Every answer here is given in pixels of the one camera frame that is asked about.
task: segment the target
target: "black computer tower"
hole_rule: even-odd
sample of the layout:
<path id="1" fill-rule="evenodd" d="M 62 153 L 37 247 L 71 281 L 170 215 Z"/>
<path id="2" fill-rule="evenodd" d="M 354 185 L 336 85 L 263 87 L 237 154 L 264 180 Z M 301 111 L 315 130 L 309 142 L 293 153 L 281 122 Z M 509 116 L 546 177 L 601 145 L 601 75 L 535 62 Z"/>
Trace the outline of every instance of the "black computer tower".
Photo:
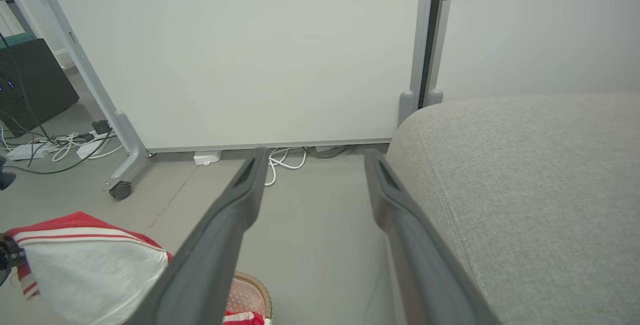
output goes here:
<path id="1" fill-rule="evenodd" d="M 38 126 L 27 107 L 22 86 L 41 124 L 78 102 L 79 97 L 43 39 L 12 45 L 11 53 L 24 84 L 9 49 L 0 49 L 0 120 L 5 129 L 20 136 L 25 133 L 22 127 L 32 130 Z"/>

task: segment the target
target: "white fabric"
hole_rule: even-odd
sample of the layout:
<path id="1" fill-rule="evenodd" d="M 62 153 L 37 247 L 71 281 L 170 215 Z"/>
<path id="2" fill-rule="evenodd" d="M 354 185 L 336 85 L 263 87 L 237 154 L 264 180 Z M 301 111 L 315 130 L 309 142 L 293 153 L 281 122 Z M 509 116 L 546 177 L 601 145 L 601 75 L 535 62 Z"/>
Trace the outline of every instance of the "white fabric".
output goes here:
<path id="1" fill-rule="evenodd" d="M 168 265 L 164 250 L 140 241 L 75 240 L 23 244 L 41 298 L 71 324 L 123 323 Z"/>

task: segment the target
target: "metal frame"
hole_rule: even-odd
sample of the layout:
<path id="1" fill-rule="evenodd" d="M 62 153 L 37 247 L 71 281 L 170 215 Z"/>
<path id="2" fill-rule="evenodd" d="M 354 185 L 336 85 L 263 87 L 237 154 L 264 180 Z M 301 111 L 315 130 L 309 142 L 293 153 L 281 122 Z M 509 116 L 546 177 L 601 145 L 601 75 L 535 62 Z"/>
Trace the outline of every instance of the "metal frame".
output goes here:
<path id="1" fill-rule="evenodd" d="M 146 149 L 142 140 L 138 136 L 131 122 L 123 113 L 119 111 L 102 82 L 98 78 L 96 71 L 91 65 L 87 54 L 82 49 L 77 37 L 74 36 L 71 24 L 64 15 L 58 0 L 40 0 L 43 4 L 46 14 L 52 20 L 58 35 L 66 46 L 73 58 L 78 71 L 86 82 L 87 88 L 93 93 L 98 106 L 103 111 L 105 117 L 110 122 L 114 132 L 121 140 L 129 156 L 124 163 L 117 168 L 111 175 L 109 181 L 105 183 L 107 189 L 112 189 L 123 179 L 131 170 L 133 170 L 150 152 L 194 152 L 209 150 L 235 150 L 247 149 L 255 147 L 302 147 L 313 145 L 345 145 L 345 144 L 371 144 L 371 143 L 389 143 L 390 138 L 371 138 L 357 140 L 339 140 L 339 141 L 321 141 L 321 142 L 300 142 L 300 143 L 252 143 L 246 145 L 221 145 L 221 146 L 198 146 L 198 147 L 170 147 L 158 149 Z M 420 88 L 422 85 L 422 77 L 425 61 L 425 48 L 427 41 L 427 32 L 429 25 L 429 15 L 431 8 L 431 0 L 418 0 L 418 9 L 416 16 L 415 40 L 413 47 L 413 64 L 411 66 L 411 79 L 409 82 L 409 90 L 405 90 L 400 95 L 400 104 L 398 111 L 398 125 L 404 121 L 411 113 L 418 110 L 418 102 Z"/>

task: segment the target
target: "red and white cloth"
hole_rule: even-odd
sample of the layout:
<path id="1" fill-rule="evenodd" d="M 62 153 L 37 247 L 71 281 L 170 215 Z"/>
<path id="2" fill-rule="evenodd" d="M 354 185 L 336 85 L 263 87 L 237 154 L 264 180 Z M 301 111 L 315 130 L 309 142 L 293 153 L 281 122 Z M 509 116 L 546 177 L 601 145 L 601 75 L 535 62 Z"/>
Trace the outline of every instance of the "red and white cloth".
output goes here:
<path id="1" fill-rule="evenodd" d="M 57 315 L 78 325 L 125 323 L 172 257 L 144 234 L 83 212 L 7 234 L 26 254 L 28 264 L 18 268 L 26 300 L 41 298 Z M 224 321 L 265 323 L 261 315 L 250 312 L 227 313 Z"/>

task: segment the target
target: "red fabric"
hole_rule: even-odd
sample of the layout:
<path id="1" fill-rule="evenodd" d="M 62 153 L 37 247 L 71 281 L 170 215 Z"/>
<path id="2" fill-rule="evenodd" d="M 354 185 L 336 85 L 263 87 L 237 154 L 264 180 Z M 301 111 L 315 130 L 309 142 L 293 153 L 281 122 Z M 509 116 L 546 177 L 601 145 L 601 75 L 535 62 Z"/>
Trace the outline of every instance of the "red fabric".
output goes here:
<path id="1" fill-rule="evenodd" d="M 239 320 L 239 321 L 227 320 L 227 316 L 232 316 L 236 314 L 242 314 L 242 313 L 233 313 L 231 311 L 226 311 L 226 314 L 224 314 L 222 325 L 265 325 L 265 318 L 263 318 L 262 315 L 256 312 L 253 313 L 253 318 L 250 320 Z"/>
<path id="2" fill-rule="evenodd" d="M 120 230 L 121 232 L 130 234 L 144 241 L 149 245 L 153 245 L 156 248 L 162 249 L 162 246 L 158 245 L 157 242 L 153 241 L 151 238 L 149 238 L 145 234 L 129 231 L 121 227 L 111 225 L 105 221 L 100 220 L 99 218 L 95 218 L 82 211 L 78 211 L 67 216 L 53 218 L 52 220 L 39 222 L 38 224 L 34 224 L 31 226 L 16 227 L 15 229 L 10 229 L 6 233 L 10 237 L 13 237 L 16 234 L 21 232 L 39 232 L 43 230 L 55 230 L 55 229 L 66 229 L 66 228 L 102 228 L 102 229 Z M 168 257 L 169 261 L 171 261 L 171 259 L 173 258 L 173 256 L 169 254 L 169 252 L 167 252 L 166 256 Z"/>

